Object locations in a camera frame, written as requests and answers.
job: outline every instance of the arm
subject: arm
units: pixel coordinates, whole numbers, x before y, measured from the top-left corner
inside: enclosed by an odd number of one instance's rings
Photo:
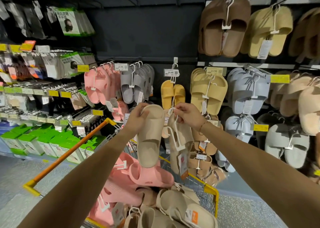
[[[79,228],[96,202],[126,144],[143,127],[148,111],[140,103],[126,126],[101,149],[66,175],[23,219],[18,228]]]
[[[319,227],[319,185],[283,161],[210,124],[193,104],[180,103],[176,108],[174,113],[181,121],[203,133],[289,228]]]

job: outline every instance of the floor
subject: floor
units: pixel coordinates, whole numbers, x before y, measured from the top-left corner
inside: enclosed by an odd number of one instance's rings
[[[14,228],[39,201],[22,188],[48,164],[22,161],[0,156],[0,223],[2,228]],[[37,185],[46,194],[72,168],[59,166]],[[219,228],[285,228],[279,217],[263,201],[220,195],[218,211]]]

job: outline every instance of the shopping cart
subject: shopping cart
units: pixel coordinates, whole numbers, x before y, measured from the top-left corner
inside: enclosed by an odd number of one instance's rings
[[[23,185],[23,188],[25,188],[27,191],[29,191],[34,196],[43,198],[44,196],[34,189],[34,187],[37,185],[39,181],[41,181],[47,174],[49,174],[54,168],[56,168],[62,161],[64,161],[71,153],[73,153],[76,149],[78,149],[81,145],[83,145],[87,140],[89,140],[96,132],[98,132],[100,129],[102,129],[106,124],[111,124],[115,126],[116,130],[115,133],[117,133],[121,128],[117,125],[116,122],[112,121],[110,118],[107,118],[105,121],[103,121],[98,127],[96,127],[91,133],[89,133],[86,137],[84,137],[82,140],[80,140],[74,147],[72,147],[70,150],[68,150],[65,154],[63,154],[61,157],[59,157],[55,162],[53,162],[50,166],[48,166],[45,170],[43,170],[40,174],[38,174],[34,179],[28,181],[26,184]],[[136,141],[131,140],[129,144],[125,148],[125,152],[132,155],[134,158],[137,158],[136,156]],[[173,174],[174,180],[182,185],[185,185],[186,187],[189,187],[191,189],[194,189],[195,193],[198,195],[200,199],[200,204],[206,208],[209,212],[214,214],[215,217],[218,215],[218,201],[219,201],[219,192],[214,187],[207,185],[197,177],[189,174],[189,177],[187,177],[185,180],[181,180],[179,176],[174,174],[170,168],[170,162],[165,159],[164,157],[159,156],[161,167],[170,173]],[[86,218],[85,222],[83,223],[83,226],[85,228],[107,228],[94,220],[90,218]]]

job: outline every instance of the forearm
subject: forearm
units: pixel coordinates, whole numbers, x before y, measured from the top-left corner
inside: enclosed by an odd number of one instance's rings
[[[18,227],[80,227],[130,136],[121,130],[66,175]]]
[[[292,227],[318,227],[320,187],[272,155],[212,124],[201,132],[234,166],[244,181]]]

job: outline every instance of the brown slide sandal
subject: brown slide sandal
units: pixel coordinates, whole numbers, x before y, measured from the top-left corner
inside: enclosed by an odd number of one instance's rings
[[[306,27],[306,37],[304,41],[304,52],[307,58],[316,59],[320,56],[319,45],[320,39],[318,34],[320,32],[320,9],[313,12],[308,20]]]
[[[229,8],[228,25],[231,22],[231,29],[227,30],[228,36],[222,49],[222,54],[233,58],[238,55],[245,32],[249,25],[251,7],[248,0],[234,0]]]
[[[208,56],[217,56],[222,47],[222,22],[227,17],[227,5],[224,0],[213,0],[202,12],[199,30],[199,52]]]
[[[319,8],[311,9],[310,11],[304,13],[299,19],[294,29],[292,38],[290,40],[289,49],[288,49],[289,56],[296,57],[302,54],[302,52],[304,51],[303,46],[304,46],[305,36],[307,33],[307,25],[309,22],[309,18],[311,17],[313,12],[315,12],[318,9]]]

